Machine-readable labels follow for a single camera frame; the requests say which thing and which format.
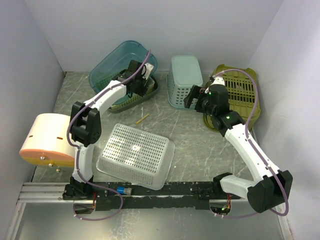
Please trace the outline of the pale green shallow basket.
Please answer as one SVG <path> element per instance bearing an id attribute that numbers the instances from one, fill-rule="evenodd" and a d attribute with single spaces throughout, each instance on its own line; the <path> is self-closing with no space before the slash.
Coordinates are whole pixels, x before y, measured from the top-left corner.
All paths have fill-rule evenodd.
<path id="1" fill-rule="evenodd" d="M 118 71 L 116 73 L 113 73 L 98 79 L 94 84 L 95 92 L 96 93 L 101 92 L 111 82 L 111 80 L 116 80 L 117 77 L 122 76 L 124 71 L 125 70 Z M 144 96 L 139 96 L 136 93 L 127 94 L 124 97 L 117 100 L 109 108 L 109 111 L 112 113 L 120 113 L 127 109 L 133 108 L 134 106 L 139 105 L 149 100 L 150 98 L 152 98 L 155 95 L 157 90 L 158 90 L 158 82 L 153 76 L 150 76 L 147 83 L 147 92 Z"/>

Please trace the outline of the light blue perforated basket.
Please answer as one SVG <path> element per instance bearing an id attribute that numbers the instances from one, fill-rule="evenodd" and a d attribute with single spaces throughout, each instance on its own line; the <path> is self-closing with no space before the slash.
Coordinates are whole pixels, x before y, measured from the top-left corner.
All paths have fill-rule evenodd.
<path id="1" fill-rule="evenodd" d="M 193 55 L 172 57 L 166 76 L 168 102 L 174 109 L 184 110 L 186 98 L 194 86 L 203 85 L 203 76 L 198 59 Z"/>

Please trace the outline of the olive green tub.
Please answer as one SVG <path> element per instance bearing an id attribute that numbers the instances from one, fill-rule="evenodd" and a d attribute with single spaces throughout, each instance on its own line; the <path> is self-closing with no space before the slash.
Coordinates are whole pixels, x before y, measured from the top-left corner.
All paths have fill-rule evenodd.
<path id="1" fill-rule="evenodd" d="M 218 65 L 215 70 L 213 71 L 212 75 L 229 70 L 229 69 L 236 69 L 235 67 L 226 66 L 224 64 Z M 257 75 L 256 72 L 251 68 L 241 69 L 237 68 L 241 71 L 246 72 L 248 75 L 252 77 L 256 85 L 257 83 Z M 229 106 L 230 109 L 236 111 L 240 114 L 240 116 L 247 121 L 249 115 L 254 108 L 255 103 L 255 87 L 252 81 L 247 77 L 245 74 L 238 72 L 238 71 L 228 71 L 221 75 L 221 77 L 225 81 L 225 86 L 229 93 Z M 259 99 L 257 101 L 256 108 L 254 109 L 254 113 L 249 120 L 248 129 L 249 131 L 252 130 L 255 122 L 258 120 L 261 114 L 261 108 Z M 213 127 L 212 120 L 210 116 L 203 115 L 203 122 L 204 125 L 211 131 L 217 132 L 217 130 Z"/>

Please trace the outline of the teal transparent tub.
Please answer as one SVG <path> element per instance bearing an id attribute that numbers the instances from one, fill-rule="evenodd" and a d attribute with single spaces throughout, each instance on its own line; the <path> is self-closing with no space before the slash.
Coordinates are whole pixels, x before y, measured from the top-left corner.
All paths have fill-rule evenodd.
<path id="1" fill-rule="evenodd" d="M 131 60 L 142 62 L 147 53 L 148 50 L 137 41 L 127 40 L 122 42 L 90 72 L 88 81 L 91 88 L 96 93 L 95 83 L 98 79 L 127 69 Z M 153 54 L 149 56 L 147 62 L 154 66 L 151 76 L 157 70 L 158 62 Z"/>

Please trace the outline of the white perforated basket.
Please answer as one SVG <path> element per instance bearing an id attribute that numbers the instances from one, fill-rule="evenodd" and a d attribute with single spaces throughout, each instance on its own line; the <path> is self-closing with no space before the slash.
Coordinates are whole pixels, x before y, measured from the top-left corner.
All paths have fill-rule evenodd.
<path id="1" fill-rule="evenodd" d="M 157 191 L 165 185 L 174 154 L 175 144 L 167 137 L 117 123 L 100 153 L 96 169 Z"/>

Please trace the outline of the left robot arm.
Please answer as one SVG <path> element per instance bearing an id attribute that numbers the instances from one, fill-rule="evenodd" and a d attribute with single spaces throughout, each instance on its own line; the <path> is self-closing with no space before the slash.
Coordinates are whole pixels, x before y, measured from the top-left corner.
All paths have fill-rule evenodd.
<path id="1" fill-rule="evenodd" d="M 64 199 L 89 199 L 93 188 L 93 152 L 102 134 L 101 117 L 127 94 L 143 97 L 154 66 L 131 60 L 127 69 L 115 76 L 97 95 L 85 102 L 75 102 L 71 108 L 67 141 L 75 149 L 74 170 L 65 186 Z"/>

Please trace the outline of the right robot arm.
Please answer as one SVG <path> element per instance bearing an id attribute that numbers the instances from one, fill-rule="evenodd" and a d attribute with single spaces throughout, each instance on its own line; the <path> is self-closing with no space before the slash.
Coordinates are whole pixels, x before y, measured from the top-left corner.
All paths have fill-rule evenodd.
<path id="1" fill-rule="evenodd" d="M 213 127 L 236 149 L 253 177 L 250 181 L 229 172 L 220 174 L 213 179 L 213 195 L 218 199 L 228 194 L 246 199 L 256 213 L 284 204 L 281 215 L 287 215 L 293 176 L 288 170 L 280 170 L 267 157 L 240 114 L 230 109 L 227 88 L 222 84 L 213 84 L 208 89 L 193 85 L 183 100 L 185 108 L 189 108 L 193 100 L 197 100 L 194 109 L 211 118 Z"/>

